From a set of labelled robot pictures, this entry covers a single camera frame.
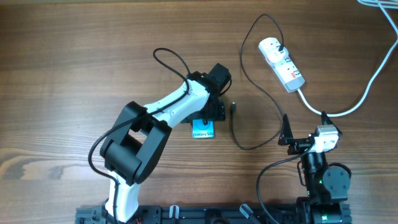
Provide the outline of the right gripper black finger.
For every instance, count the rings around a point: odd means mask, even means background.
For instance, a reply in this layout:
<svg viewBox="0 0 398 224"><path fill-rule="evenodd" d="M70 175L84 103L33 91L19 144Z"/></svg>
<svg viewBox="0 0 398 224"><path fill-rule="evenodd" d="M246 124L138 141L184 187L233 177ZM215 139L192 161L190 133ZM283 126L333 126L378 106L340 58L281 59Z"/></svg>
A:
<svg viewBox="0 0 398 224"><path fill-rule="evenodd" d="M294 137L290 127L290 122L287 114L283 115L282 118L282 128L280 130L280 136L278 140L278 145L286 146L294 143Z"/></svg>
<svg viewBox="0 0 398 224"><path fill-rule="evenodd" d="M340 131L340 129L333 123L333 121L329 118L329 116L327 115L327 113L325 111L321 112L321 121L322 121L322 125L333 125L339 136L342 136L343 133Z"/></svg>

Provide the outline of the blue screen smartphone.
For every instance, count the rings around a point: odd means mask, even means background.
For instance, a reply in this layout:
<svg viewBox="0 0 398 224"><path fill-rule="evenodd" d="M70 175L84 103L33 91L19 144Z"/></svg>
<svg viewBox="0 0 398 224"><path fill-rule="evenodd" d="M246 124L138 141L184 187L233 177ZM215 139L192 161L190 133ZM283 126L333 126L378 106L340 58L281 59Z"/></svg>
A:
<svg viewBox="0 0 398 224"><path fill-rule="evenodd" d="M214 138L215 129L212 121L204 123L202 119L194 119L192 121L192 138L193 139L209 139Z"/></svg>

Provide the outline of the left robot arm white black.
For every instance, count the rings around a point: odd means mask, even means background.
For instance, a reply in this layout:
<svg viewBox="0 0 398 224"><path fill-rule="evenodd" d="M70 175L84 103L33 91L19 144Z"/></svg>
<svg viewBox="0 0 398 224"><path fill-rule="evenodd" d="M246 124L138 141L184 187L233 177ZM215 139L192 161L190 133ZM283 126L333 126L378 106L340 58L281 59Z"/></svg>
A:
<svg viewBox="0 0 398 224"><path fill-rule="evenodd" d="M144 106L132 101L122 109L99 151L111 178L103 205L107 222L132 220L139 208L140 186L158 164L176 125L225 120L219 97L229 83L229 70L218 63L209 73L187 74L180 88L159 101Z"/></svg>

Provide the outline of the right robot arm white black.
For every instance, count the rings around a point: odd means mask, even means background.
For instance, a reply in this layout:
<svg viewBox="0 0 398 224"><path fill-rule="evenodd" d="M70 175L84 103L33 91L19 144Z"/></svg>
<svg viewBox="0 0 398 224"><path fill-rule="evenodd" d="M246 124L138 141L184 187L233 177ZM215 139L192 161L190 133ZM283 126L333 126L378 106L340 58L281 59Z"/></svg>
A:
<svg viewBox="0 0 398 224"><path fill-rule="evenodd" d="M321 125L306 138L293 137L288 116L282 118L278 145L288 146L287 154L297 155L300 183L306 187L307 196L299 197L298 223L352 223L351 210L344 202L348 199L351 170L338 162L327 163L326 153L334 150L342 132L325 112Z"/></svg>

